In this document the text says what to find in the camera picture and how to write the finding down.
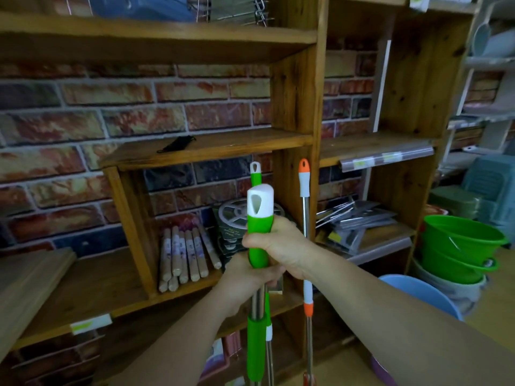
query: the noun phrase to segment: white shelf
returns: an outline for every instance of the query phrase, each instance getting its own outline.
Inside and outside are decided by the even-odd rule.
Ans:
[[[476,70],[508,70],[515,69],[515,57],[467,57],[466,65]]]
[[[515,111],[506,112],[489,108],[476,109],[475,113],[462,113],[454,116],[447,126],[447,129],[467,129],[478,127],[486,123],[502,122],[515,119]]]

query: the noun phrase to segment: green grip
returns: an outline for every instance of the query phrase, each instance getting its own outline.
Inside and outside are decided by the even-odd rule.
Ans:
[[[253,187],[261,184],[261,172],[250,174],[250,184],[252,184]]]
[[[265,318],[266,325],[272,325],[272,318],[270,317],[270,295],[268,294],[268,291],[265,294]]]
[[[249,233],[270,233],[274,216],[266,218],[254,218],[248,216],[247,228]],[[253,268],[264,268],[268,266],[268,253],[261,248],[249,249],[250,265]]]
[[[266,317],[247,326],[247,375],[252,382],[261,382],[265,375]]]

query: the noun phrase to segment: green plastic stool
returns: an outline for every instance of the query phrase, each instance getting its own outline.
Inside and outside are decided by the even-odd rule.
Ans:
[[[448,210],[451,215],[475,219],[482,198],[483,195],[481,194],[450,185],[431,190],[428,203]]]

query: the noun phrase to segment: plastic basin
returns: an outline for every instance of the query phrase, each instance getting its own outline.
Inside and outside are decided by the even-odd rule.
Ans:
[[[444,294],[434,288],[432,285],[406,275],[384,275],[379,279],[388,283],[389,285],[404,291],[406,294],[414,296],[429,305],[452,315],[454,318],[463,321],[463,317],[458,308],[447,298]],[[397,386],[394,379],[390,376],[387,370],[376,360],[371,357],[372,369],[376,376],[383,381],[387,386]]]
[[[423,246],[420,251],[423,269],[441,279],[462,285],[479,283],[483,280],[486,272],[493,272],[499,268],[499,263],[493,257],[490,258],[493,261],[491,266],[476,266],[455,259],[429,246]]]
[[[508,243],[495,227],[470,219],[431,215],[424,222],[422,249],[429,246],[468,264],[482,266],[499,246]]]

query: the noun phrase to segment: white handle cap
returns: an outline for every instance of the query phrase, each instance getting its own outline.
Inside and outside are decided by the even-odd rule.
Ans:
[[[260,184],[247,191],[247,214],[254,218],[274,215],[274,189],[269,184]]]

